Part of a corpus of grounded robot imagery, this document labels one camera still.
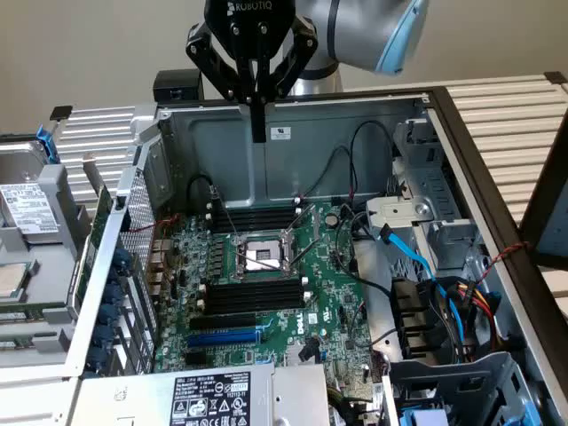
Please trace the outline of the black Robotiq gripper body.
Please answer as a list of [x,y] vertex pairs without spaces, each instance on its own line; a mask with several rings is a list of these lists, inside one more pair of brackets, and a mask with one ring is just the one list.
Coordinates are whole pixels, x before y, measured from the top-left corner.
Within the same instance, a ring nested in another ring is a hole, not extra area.
[[207,1],[204,19],[231,59],[272,59],[296,16],[295,1]]

